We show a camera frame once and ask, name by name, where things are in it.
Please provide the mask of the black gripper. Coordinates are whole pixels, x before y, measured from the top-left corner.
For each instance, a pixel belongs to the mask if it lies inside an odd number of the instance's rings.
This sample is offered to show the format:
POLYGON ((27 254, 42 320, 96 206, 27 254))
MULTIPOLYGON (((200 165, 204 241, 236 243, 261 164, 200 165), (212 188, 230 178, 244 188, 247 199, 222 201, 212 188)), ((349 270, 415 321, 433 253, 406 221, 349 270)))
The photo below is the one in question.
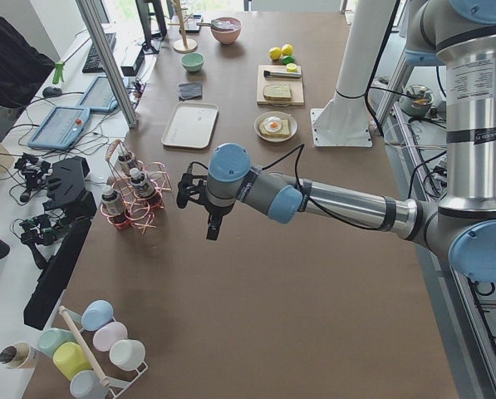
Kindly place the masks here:
POLYGON ((203 206, 209 213, 206 239, 216 241, 219 236, 223 216, 232 211, 232 205, 216 205, 207 196, 207 175, 194 175, 188 168, 178 183, 176 204, 184 209, 188 202, 203 206))

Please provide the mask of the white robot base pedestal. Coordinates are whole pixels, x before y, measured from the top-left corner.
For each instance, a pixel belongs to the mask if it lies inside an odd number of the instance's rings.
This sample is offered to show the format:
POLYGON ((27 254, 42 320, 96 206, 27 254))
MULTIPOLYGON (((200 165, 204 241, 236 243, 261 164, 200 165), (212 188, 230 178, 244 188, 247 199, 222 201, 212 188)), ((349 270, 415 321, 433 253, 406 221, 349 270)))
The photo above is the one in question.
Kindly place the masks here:
POLYGON ((311 110, 317 147, 372 147, 366 100, 390 35, 399 2, 359 1, 351 23, 333 98, 311 110))

